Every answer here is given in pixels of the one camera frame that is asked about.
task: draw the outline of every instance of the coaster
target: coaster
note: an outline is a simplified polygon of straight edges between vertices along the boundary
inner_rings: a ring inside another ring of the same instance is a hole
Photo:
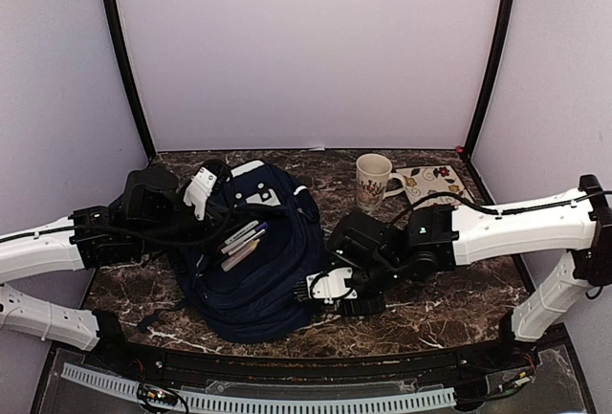
[[[396,170],[405,176],[405,193],[408,201],[414,203],[434,192],[449,191],[470,202],[474,202],[470,192],[463,184],[457,172],[450,165],[400,168]],[[439,197],[423,204],[423,207],[444,204],[459,204],[451,197]]]

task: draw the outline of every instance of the pen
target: pen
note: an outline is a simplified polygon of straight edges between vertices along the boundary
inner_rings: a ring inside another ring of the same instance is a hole
[[[246,226],[244,226],[242,229],[238,230],[238,232],[234,233],[229,239],[227,239],[224,242],[224,245],[227,246],[227,245],[233,244],[236,240],[238,240],[244,234],[249,232],[251,229],[254,229],[258,224],[259,224],[259,222],[257,220],[251,221]]]
[[[236,240],[234,240],[233,242],[231,242],[229,245],[223,247],[221,249],[221,253],[223,254],[231,254],[231,252],[236,248],[236,247],[242,247],[242,245],[248,241],[250,242],[252,239],[251,237],[253,237],[257,232],[259,232],[261,229],[267,229],[268,228],[268,223],[262,223],[261,225],[257,226],[255,229],[252,229],[250,231],[248,231],[247,233],[242,234],[240,237],[238,237]]]
[[[250,236],[247,239],[245,239],[244,242],[241,242],[239,245],[236,245],[235,248],[231,249],[228,252],[228,255],[229,256],[233,256],[235,253],[238,253],[240,250],[242,250],[242,248],[245,247],[249,242],[252,242],[253,240],[258,239],[259,237],[261,237],[265,233],[266,233],[266,228],[262,228],[261,230],[259,230],[255,234],[253,234],[252,236]]]
[[[257,248],[257,246],[259,245],[259,242],[260,242],[259,239],[253,240],[245,248],[243,248],[238,253],[236,253],[234,256],[226,259],[223,263],[221,263],[221,269],[223,269],[225,272],[229,271],[236,264],[238,264],[240,261],[242,261],[247,256],[249,256],[251,253],[253,253],[255,249]]]

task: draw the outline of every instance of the brown marble surface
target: brown marble surface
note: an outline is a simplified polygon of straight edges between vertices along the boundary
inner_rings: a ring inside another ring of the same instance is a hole
[[[152,166],[163,166],[182,180],[209,158],[230,165],[253,159],[274,163],[307,185],[321,211],[326,233],[355,205],[355,160],[363,150],[217,151],[161,153]],[[480,195],[469,172],[452,151],[376,151],[397,168],[451,165],[474,196]],[[388,221],[407,199],[386,199],[374,216]],[[212,333],[197,314],[186,309],[165,314],[141,334],[136,324],[157,308],[182,298],[172,270],[162,258],[145,267],[128,264],[102,268],[85,306],[117,313],[130,341],[163,348],[212,354],[274,358],[331,358],[392,355],[471,344],[496,337],[497,323],[527,293],[511,257],[475,263],[456,272],[433,275],[424,286],[400,286],[385,294],[387,311],[367,318],[318,316],[313,323],[278,341],[241,345]]]

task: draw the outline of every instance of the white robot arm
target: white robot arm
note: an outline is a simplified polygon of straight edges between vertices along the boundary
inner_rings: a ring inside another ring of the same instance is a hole
[[[119,324],[109,313],[63,308],[3,284],[44,272],[123,262],[152,252],[155,244],[147,245],[121,230],[108,228],[133,228],[134,221],[140,229],[147,224],[155,228],[167,223],[167,214],[172,211],[166,208],[167,203],[176,202],[168,199],[168,192],[174,192],[176,178],[160,170],[133,173],[136,176],[128,177],[126,191],[116,207],[87,208],[44,227],[0,238],[0,328],[59,340],[82,350],[92,350],[102,338],[122,338]],[[201,169],[187,187],[185,203],[180,206],[183,210],[194,206],[188,211],[191,225],[203,223],[203,209],[215,181],[216,175]],[[352,217],[339,223],[329,244],[332,253],[349,266],[309,276],[305,282],[309,299],[353,299],[373,288],[381,291],[407,278],[424,279],[432,272],[453,270],[493,256],[567,249],[551,275],[509,316],[513,339],[531,342],[539,339],[584,292],[612,283],[612,212],[593,176],[581,177],[579,188],[530,202],[415,210],[404,231],[387,225],[393,243],[381,240],[381,224],[376,220],[359,214],[355,215],[359,220],[356,223]],[[366,242],[355,244],[356,238],[346,225],[365,226],[360,237]],[[359,266],[352,263],[349,253],[354,246],[367,246],[368,237],[376,245],[374,257],[384,269],[355,269]]]
[[[0,328],[61,341],[85,351],[93,350],[104,338],[121,340],[114,315],[58,306],[22,294],[6,282],[45,272],[91,269],[152,252],[154,244],[134,239],[129,231],[164,226],[171,213],[176,213],[177,203],[186,210],[182,221],[190,219],[190,225],[198,225],[204,220],[206,201],[216,179],[202,167],[186,187],[182,205],[172,194],[178,182],[169,172],[132,172],[125,192],[109,207],[85,208],[49,225],[0,237]],[[105,233],[89,227],[116,231]]]
[[[355,212],[330,237],[338,267],[310,275],[296,293],[303,299],[337,301],[343,313],[362,315],[372,307],[361,308],[362,294],[368,297],[405,279],[425,280],[433,272],[499,255],[567,250],[529,299],[500,323],[502,340],[534,342],[585,292],[612,283],[607,193],[588,175],[580,178],[579,188],[544,199],[417,209],[403,231]]]

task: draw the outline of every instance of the navy blue backpack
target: navy blue backpack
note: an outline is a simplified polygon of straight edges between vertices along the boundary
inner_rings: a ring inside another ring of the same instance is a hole
[[[234,227],[253,219],[268,224],[256,250],[227,272],[199,248],[174,251],[170,261],[186,300],[221,338],[283,338],[308,325],[316,311],[295,299],[294,287],[324,269],[318,207],[306,186],[273,165],[253,161],[232,175],[232,186],[224,185],[207,205],[228,207],[234,188]]]

